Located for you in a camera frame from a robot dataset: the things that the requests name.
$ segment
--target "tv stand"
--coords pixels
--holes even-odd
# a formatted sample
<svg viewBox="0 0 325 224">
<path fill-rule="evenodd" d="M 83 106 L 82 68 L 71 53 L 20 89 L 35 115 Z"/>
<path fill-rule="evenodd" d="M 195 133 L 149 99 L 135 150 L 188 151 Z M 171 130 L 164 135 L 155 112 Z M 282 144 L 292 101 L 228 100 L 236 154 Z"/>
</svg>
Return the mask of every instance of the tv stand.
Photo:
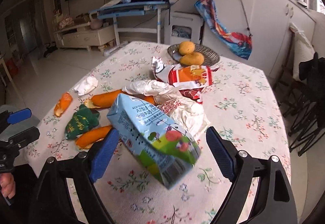
<svg viewBox="0 0 325 224">
<path fill-rule="evenodd" d="M 89 28 L 90 22 L 66 27 L 54 32 L 54 39 L 58 48 L 87 48 L 97 46 L 103 51 L 103 45 L 114 40 L 114 27 L 102 27 L 97 30 Z"/>
</svg>

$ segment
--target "metal screw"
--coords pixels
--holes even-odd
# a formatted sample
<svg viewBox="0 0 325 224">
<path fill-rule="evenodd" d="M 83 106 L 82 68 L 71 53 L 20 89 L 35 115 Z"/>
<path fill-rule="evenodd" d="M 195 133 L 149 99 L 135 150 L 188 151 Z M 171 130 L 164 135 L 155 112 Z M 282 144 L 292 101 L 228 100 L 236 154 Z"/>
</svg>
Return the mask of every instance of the metal screw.
<svg viewBox="0 0 325 224">
<path fill-rule="evenodd" d="M 48 162 L 49 164 L 54 162 L 54 157 L 48 157 L 48 159 L 46 160 L 46 162 Z"/>
<path fill-rule="evenodd" d="M 276 162 L 276 163 L 279 161 L 279 157 L 277 157 L 276 155 L 272 155 L 271 159 L 273 162 Z"/>
<path fill-rule="evenodd" d="M 87 156 L 87 153 L 86 152 L 80 152 L 80 153 L 78 153 L 78 157 L 81 158 L 81 159 L 85 158 L 86 156 Z"/>
<path fill-rule="evenodd" d="M 239 154 L 239 156 L 244 157 L 244 158 L 248 156 L 248 153 L 244 150 L 239 151 L 238 154 Z"/>
</svg>

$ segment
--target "human hand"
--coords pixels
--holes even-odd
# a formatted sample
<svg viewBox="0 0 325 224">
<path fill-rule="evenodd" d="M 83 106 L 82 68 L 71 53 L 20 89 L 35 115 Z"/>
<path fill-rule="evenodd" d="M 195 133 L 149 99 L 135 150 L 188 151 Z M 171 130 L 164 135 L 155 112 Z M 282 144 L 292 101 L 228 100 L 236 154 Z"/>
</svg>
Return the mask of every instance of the human hand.
<svg viewBox="0 0 325 224">
<path fill-rule="evenodd" d="M 16 183 L 11 173 L 0 174 L 1 193 L 4 197 L 12 198 L 16 193 Z"/>
</svg>

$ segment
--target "crumpled white paper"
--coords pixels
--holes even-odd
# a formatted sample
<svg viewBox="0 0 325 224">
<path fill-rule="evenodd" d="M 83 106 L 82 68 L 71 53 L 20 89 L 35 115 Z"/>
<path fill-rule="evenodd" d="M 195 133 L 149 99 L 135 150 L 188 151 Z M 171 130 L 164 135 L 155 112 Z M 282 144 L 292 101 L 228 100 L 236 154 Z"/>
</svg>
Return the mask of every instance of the crumpled white paper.
<svg viewBox="0 0 325 224">
<path fill-rule="evenodd" d="M 175 88 L 157 80 L 136 80 L 122 88 L 128 94 L 154 96 L 156 103 L 160 104 L 158 108 L 166 101 L 176 101 L 179 106 L 169 111 L 167 115 L 183 126 L 195 140 L 198 140 L 210 122 L 204 113 L 203 106 L 192 99 L 183 97 L 179 89 L 180 87 Z"/>
<path fill-rule="evenodd" d="M 85 80 L 83 80 L 80 84 L 76 85 L 74 87 L 74 90 L 78 92 L 79 96 L 83 96 L 91 92 L 97 86 L 98 86 L 98 80 L 93 76 L 89 76 Z"/>
<path fill-rule="evenodd" d="M 172 88 L 174 86 L 157 80 L 136 80 L 128 86 L 123 87 L 122 91 L 130 95 L 142 94 L 145 96 L 157 96 L 165 94 Z"/>
</svg>

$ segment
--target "tablecloth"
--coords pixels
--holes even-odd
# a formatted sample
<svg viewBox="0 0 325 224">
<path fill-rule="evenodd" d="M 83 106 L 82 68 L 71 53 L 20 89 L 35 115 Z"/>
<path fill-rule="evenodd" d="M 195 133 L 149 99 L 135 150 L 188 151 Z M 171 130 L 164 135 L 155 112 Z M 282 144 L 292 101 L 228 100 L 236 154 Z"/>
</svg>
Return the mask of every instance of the tablecloth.
<svg viewBox="0 0 325 224">
<path fill-rule="evenodd" d="M 64 128 L 72 114 L 92 95 L 120 89 L 134 80 L 153 79 L 152 56 L 167 64 L 174 61 L 167 45 L 134 41 L 107 58 L 89 74 L 99 80 L 90 94 L 74 100 L 61 118 L 53 109 L 38 128 L 40 138 L 28 145 L 26 157 L 39 175 L 46 159 L 74 157 L 79 150 L 74 141 L 64 139 Z M 290 156 L 282 115 L 263 71 L 221 57 L 219 69 L 212 74 L 213 85 L 203 90 L 203 107 L 211 126 L 223 139 L 252 157 L 268 159 L 277 155 L 290 180 Z M 108 110 L 100 111 L 100 125 L 109 125 Z M 117 224 L 177 223 L 208 224 L 216 215 L 231 183 L 217 166 L 205 137 L 198 140 L 202 154 L 194 168 L 171 190 L 151 176 L 119 143 L 96 190 Z M 253 179 L 239 222 L 247 219 L 255 197 L 258 179 Z M 72 180 L 68 180 L 71 199 L 79 220 L 87 223 Z"/>
</svg>

